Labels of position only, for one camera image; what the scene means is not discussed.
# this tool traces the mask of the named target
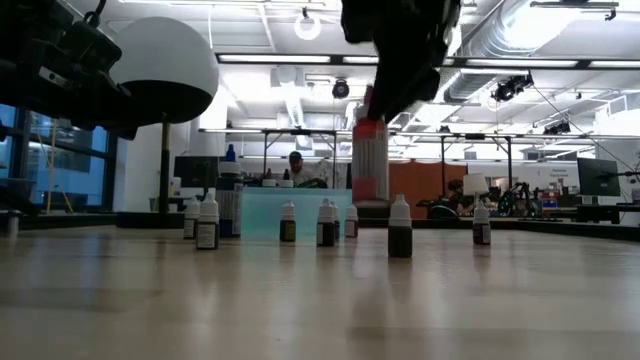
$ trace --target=table surface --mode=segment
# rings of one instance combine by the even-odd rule
[[[224,241],[112,227],[0,240],[6,359],[637,359],[640,247],[494,231]]]

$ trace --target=ceiling light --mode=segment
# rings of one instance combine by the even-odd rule
[[[533,1],[530,6],[532,8],[548,8],[548,9],[612,9],[620,6],[615,1]]]
[[[377,56],[345,56],[342,58],[345,64],[368,64],[375,65],[378,63]]]
[[[311,20],[313,22],[310,29],[305,30],[302,28],[302,22],[305,20]],[[303,13],[296,18],[296,22],[293,24],[293,30],[300,39],[311,41],[320,36],[322,23],[320,23],[318,17],[307,14],[305,8]]]
[[[625,69],[625,68],[640,68],[640,61],[629,61],[629,60],[597,60],[592,61],[589,64],[590,68],[614,68],[614,69]]]
[[[463,74],[472,75],[528,75],[527,70],[516,69],[460,69]]]
[[[224,134],[261,134],[260,129],[200,129],[200,132],[224,133]]]
[[[215,5],[215,6],[256,6],[268,5],[278,7],[298,7],[305,5],[313,9],[327,9],[326,1],[308,0],[119,0],[126,4],[161,4],[161,5]]]
[[[478,67],[516,67],[522,69],[532,68],[571,68],[578,64],[577,60],[543,60],[543,59],[469,59],[466,65]]]
[[[220,63],[247,63],[247,64],[328,64],[331,62],[329,56],[314,56],[314,55],[219,55],[218,60]]]

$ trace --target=security camera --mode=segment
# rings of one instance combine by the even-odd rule
[[[344,99],[349,96],[349,85],[345,79],[337,79],[333,85],[333,91],[331,92],[335,99]]]

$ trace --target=black stand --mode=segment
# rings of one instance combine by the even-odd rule
[[[169,137],[171,124],[162,123],[162,155],[160,158],[160,194],[158,194],[158,211],[162,215],[169,213]]]

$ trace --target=small bottle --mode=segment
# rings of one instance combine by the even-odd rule
[[[322,200],[318,210],[318,226],[316,243],[318,247],[332,247],[336,243],[336,224],[333,218],[333,207],[328,199]]]
[[[282,218],[280,220],[280,241],[296,241],[296,207],[293,201],[282,205]]]
[[[207,193],[200,204],[200,217],[198,218],[198,237],[196,249],[216,250],[220,243],[220,214],[218,203],[213,199],[213,194]]]
[[[410,258],[413,256],[411,213],[403,194],[398,194],[396,202],[391,205],[388,243],[389,257]]]
[[[333,208],[333,223],[336,226],[336,241],[340,241],[340,214],[338,213],[338,205],[335,202],[330,201],[331,207]]]
[[[347,208],[347,218],[344,221],[344,236],[348,238],[358,237],[358,208],[353,204]]]
[[[200,202],[193,197],[187,202],[187,209],[184,212],[184,235],[185,240],[194,240],[198,237],[198,217],[200,216]]]
[[[473,243],[475,245],[491,245],[491,222],[489,210],[482,200],[478,200],[476,210],[473,212]]]

